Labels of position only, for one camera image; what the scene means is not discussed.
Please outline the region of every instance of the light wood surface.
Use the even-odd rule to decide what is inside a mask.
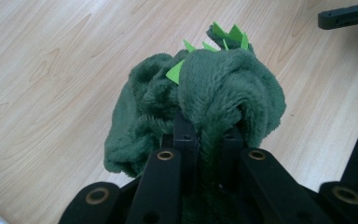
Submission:
[[[0,1],[0,215],[57,223],[103,168],[103,141],[130,70],[198,48],[213,21],[247,32],[282,84],[282,125],[262,144],[302,185],[339,180],[358,136],[358,26],[317,27],[358,1]]]

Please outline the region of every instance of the stuffed toy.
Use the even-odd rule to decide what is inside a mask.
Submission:
[[[142,175],[149,154],[173,132],[176,111],[200,138],[200,194],[183,196],[182,223],[238,223],[232,195],[218,188],[219,154],[226,131],[239,124],[249,147],[280,124],[286,107],[282,88],[257,60],[237,25],[229,33],[214,23],[207,31],[221,49],[203,43],[175,56],[160,53],[136,65],[122,89],[105,141],[104,167]]]

